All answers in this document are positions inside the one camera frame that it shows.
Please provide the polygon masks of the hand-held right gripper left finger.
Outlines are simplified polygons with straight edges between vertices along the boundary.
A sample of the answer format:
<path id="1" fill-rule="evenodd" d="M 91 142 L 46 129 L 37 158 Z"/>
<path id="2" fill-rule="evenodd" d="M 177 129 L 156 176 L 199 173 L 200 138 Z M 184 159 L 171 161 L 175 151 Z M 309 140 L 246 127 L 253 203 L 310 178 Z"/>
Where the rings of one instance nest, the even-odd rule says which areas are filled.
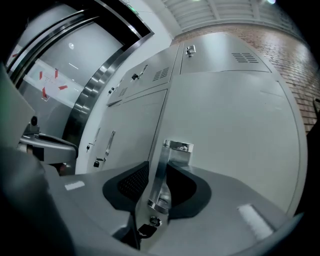
<path id="1" fill-rule="evenodd" d="M 149 182 L 149 163 L 59 176 L 44 167 L 48 191 L 75 256 L 140 256 L 136 208 Z"/>

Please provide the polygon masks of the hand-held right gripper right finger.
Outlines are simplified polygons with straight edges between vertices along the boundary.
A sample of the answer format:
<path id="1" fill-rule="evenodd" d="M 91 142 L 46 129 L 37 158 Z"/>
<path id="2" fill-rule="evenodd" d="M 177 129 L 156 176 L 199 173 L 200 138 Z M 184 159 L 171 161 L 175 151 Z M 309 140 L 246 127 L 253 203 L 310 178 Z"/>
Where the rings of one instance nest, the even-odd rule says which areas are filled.
<path id="1" fill-rule="evenodd" d="M 226 175 L 173 162 L 166 174 L 171 209 L 155 256 L 275 256 L 302 219 Z"/>

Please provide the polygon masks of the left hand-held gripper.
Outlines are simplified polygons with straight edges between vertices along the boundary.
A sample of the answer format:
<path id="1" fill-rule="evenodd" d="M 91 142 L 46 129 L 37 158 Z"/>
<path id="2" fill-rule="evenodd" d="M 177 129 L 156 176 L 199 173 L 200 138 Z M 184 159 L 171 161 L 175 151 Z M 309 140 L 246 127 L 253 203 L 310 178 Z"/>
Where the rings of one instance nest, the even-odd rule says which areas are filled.
<path id="1" fill-rule="evenodd" d="M 45 164 L 64 164 L 78 158 L 76 145 L 54 136 L 34 133 L 38 130 L 36 112 L 13 85 L 1 63 L 0 146 L 31 154 Z"/>

